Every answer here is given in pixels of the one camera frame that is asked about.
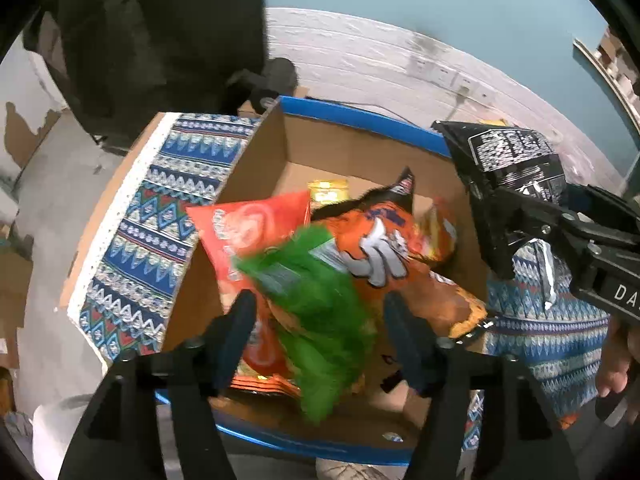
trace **concrete floor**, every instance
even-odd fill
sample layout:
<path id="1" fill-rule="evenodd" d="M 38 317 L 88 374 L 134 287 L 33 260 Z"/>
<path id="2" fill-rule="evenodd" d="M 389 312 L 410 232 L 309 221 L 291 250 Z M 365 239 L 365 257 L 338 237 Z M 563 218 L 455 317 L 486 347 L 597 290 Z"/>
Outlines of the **concrete floor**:
<path id="1" fill-rule="evenodd" d="M 18 182 L 16 227 L 34 238 L 15 385 L 17 407 L 28 415 L 44 402 L 91 393 L 102 378 L 94 351 L 57 307 L 84 226 L 121 160 L 100 150 L 67 112 Z"/>

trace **orange bag crimped edge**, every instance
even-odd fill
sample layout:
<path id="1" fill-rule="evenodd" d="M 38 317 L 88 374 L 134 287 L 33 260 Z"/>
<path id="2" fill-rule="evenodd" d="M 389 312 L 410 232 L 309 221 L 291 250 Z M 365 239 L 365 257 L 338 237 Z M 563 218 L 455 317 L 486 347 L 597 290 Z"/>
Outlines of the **orange bag crimped edge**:
<path id="1" fill-rule="evenodd" d="M 297 388 L 288 381 L 270 379 L 274 375 L 290 376 L 282 346 L 271 326 L 270 306 L 253 283 L 235 269 L 231 260 L 233 256 L 264 251 L 289 239 L 298 227 L 309 223 L 309 201 L 307 190 L 253 202 L 187 208 L 216 270 L 223 311 L 228 312 L 243 288 L 256 293 L 257 321 L 242 354 L 244 363 L 239 366 L 239 370 L 248 375 L 236 375 L 232 386 L 263 389 L 265 393 L 296 393 Z M 246 369 L 247 366 L 255 372 L 254 376 Z"/>

